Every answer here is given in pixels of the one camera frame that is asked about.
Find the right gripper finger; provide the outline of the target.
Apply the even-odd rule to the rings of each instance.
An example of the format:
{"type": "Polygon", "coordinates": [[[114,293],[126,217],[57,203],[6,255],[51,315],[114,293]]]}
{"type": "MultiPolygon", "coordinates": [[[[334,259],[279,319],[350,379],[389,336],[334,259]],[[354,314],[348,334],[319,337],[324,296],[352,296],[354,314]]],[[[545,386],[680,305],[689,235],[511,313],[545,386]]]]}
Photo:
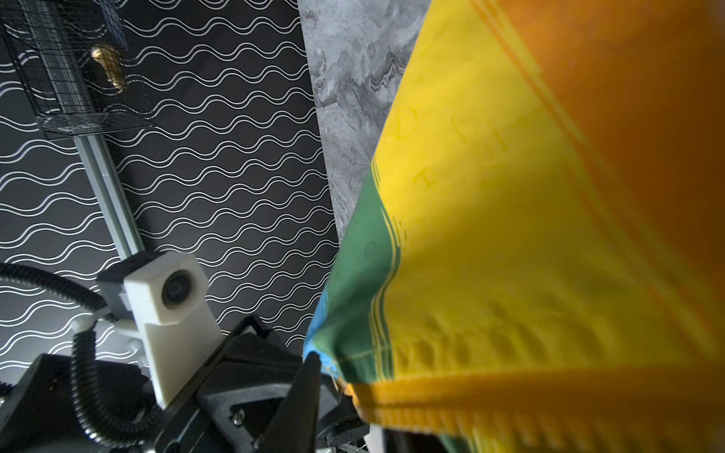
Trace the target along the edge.
{"type": "Polygon", "coordinates": [[[316,353],[311,353],[261,437],[258,452],[316,451],[321,381],[321,360],[316,353]]]}

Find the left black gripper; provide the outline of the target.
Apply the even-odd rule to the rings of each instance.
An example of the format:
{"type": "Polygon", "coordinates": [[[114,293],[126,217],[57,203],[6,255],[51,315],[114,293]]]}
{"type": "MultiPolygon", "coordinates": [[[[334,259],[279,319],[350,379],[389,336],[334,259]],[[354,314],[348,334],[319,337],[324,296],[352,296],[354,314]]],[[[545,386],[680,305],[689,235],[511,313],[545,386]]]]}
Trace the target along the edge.
{"type": "MultiPolygon", "coordinates": [[[[254,316],[244,319],[164,411],[152,452],[258,452],[306,358],[281,347],[254,316]]],[[[316,451],[356,451],[368,434],[352,400],[322,374],[316,451]]]]}

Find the rainbow striped jacket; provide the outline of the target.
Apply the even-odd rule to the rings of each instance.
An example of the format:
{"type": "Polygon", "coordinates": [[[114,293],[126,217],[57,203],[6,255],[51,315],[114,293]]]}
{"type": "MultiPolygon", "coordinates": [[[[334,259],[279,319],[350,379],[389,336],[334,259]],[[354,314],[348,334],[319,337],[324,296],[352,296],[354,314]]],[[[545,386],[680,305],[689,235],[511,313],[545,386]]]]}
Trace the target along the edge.
{"type": "Polygon", "coordinates": [[[304,351],[456,452],[723,451],[723,3],[433,2],[304,351]]]}

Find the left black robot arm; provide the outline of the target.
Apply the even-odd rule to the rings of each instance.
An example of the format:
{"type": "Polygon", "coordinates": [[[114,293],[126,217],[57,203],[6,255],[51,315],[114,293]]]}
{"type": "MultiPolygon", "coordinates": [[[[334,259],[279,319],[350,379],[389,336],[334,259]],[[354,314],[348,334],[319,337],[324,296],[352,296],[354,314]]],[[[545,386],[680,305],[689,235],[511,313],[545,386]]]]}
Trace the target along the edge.
{"type": "Polygon", "coordinates": [[[5,263],[1,279],[79,304],[67,356],[1,387],[5,452],[355,452],[369,426],[315,358],[249,316],[219,328],[196,257],[141,252],[98,276],[5,263]]]}

